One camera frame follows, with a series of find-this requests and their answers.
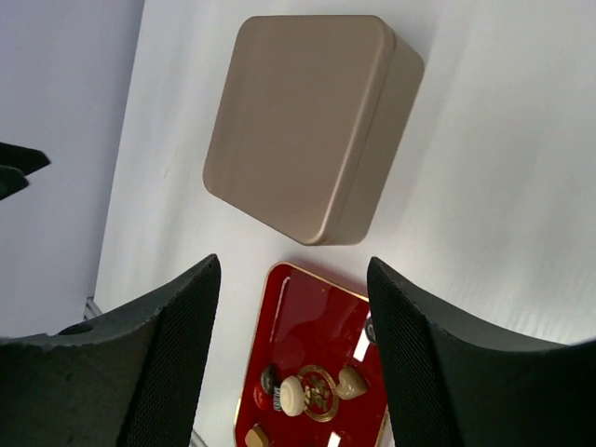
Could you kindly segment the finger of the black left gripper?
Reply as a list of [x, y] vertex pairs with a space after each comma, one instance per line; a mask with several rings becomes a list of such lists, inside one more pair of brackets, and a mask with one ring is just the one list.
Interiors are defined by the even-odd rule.
[[27, 176], [49, 166], [50, 159], [40, 150], [1, 142], [0, 165]]
[[29, 185], [25, 175], [16, 168], [0, 167], [0, 200], [12, 196]]

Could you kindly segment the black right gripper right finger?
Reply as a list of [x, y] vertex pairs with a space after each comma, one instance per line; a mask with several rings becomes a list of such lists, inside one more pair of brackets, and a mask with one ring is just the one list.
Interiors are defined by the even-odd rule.
[[367, 270], [372, 326], [398, 446], [591, 446], [595, 344], [496, 326], [413, 284]]

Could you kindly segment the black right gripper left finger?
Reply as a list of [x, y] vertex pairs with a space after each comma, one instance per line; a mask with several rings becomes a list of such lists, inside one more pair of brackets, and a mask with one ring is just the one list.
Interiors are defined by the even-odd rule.
[[5, 446], [186, 446], [221, 284], [210, 255], [56, 334], [1, 342]]

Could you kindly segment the gold tin lid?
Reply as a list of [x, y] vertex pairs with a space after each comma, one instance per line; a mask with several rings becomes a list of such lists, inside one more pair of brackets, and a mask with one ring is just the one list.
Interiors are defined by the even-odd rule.
[[396, 39], [375, 16], [255, 16], [239, 28], [206, 189], [304, 245], [330, 236]]

